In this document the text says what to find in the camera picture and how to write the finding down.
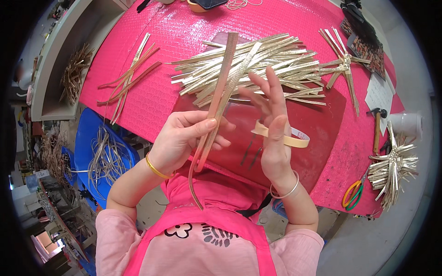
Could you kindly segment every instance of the hammer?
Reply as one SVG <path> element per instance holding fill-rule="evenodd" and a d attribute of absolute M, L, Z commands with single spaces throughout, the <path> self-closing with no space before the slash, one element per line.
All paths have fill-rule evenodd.
<path fill-rule="evenodd" d="M 380 130 L 380 123 L 381 123 L 381 117 L 386 118 L 387 117 L 387 111 L 385 109 L 380 109 L 379 107 L 372 109 L 370 111 L 366 112 L 367 114 L 373 113 L 375 117 L 375 128 L 374 128 L 374 145 L 373 145 L 373 152 L 379 153 L 379 132 Z"/>

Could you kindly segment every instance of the white cup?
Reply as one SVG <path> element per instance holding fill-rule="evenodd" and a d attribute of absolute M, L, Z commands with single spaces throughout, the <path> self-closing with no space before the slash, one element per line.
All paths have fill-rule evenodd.
<path fill-rule="evenodd" d="M 419 141 L 422 140 L 422 120 L 423 117 L 420 115 L 420 112 L 397 113 L 390 114 L 389 116 L 389 121 L 391 121 L 394 133 L 402 133 L 408 137 L 416 137 Z"/>

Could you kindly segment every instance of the hand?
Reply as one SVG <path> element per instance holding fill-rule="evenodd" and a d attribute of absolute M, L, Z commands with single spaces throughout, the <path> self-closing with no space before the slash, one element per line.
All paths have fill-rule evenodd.
<path fill-rule="evenodd" d="M 274 70 L 266 68 L 268 81 L 260 76 L 249 73 L 250 80 L 258 85 L 269 99 L 268 101 L 259 94 L 240 87 L 239 93 L 249 97 L 253 105 L 261 110 L 264 125 L 269 128 L 268 138 L 264 137 L 264 151 L 261 157 L 261 166 L 266 177 L 274 184 L 286 183 L 288 178 L 295 177 L 290 167 L 291 149 L 284 145 L 284 135 L 291 136 L 290 125 L 287 117 L 286 99 L 281 84 Z"/>
<path fill-rule="evenodd" d="M 215 119 L 207 119 L 207 111 L 186 111 L 170 114 L 149 152 L 149 161 L 162 174 L 170 175 L 181 168 L 192 149 L 198 145 L 199 137 L 216 127 Z M 235 125 L 222 118 L 220 129 L 232 131 Z M 217 135 L 213 150 L 230 146 L 230 141 Z"/>

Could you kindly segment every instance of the scissors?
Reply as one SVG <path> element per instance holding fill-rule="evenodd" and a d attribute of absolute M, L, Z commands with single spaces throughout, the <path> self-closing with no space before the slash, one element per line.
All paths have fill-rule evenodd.
<path fill-rule="evenodd" d="M 342 198 L 342 207 L 344 207 L 347 211 L 353 209 L 361 199 L 362 190 L 364 189 L 364 181 L 367 178 L 369 169 L 370 165 L 368 166 L 367 171 L 365 172 L 364 176 L 362 176 L 361 180 L 353 183 L 345 192 L 344 197 Z M 347 198 L 351 189 L 353 189 L 353 192 L 351 193 L 350 200 L 346 202 L 345 199 Z"/>

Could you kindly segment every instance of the tape roll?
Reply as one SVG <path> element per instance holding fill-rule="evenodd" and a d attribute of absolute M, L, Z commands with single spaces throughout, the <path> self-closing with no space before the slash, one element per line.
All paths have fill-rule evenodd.
<path fill-rule="evenodd" d="M 197 3 L 192 3 L 191 0 L 187 0 L 187 3 L 189 4 L 189 7 L 193 12 L 206 12 L 205 9 L 203 9 L 200 5 Z"/>
<path fill-rule="evenodd" d="M 303 133 L 299 129 L 292 128 L 292 127 L 290 127 L 290 128 L 292 130 L 292 134 L 301 138 L 301 139 L 288 137 L 288 136 L 284 135 L 284 144 L 289 147 L 299 147 L 299 148 L 307 147 L 310 142 L 310 137 L 307 134 Z M 259 122 L 259 120 L 256 120 L 255 129 L 253 129 L 251 132 L 254 134 L 264 136 L 264 137 L 269 136 L 269 129 L 266 126 L 264 126 L 263 124 L 261 124 Z"/>

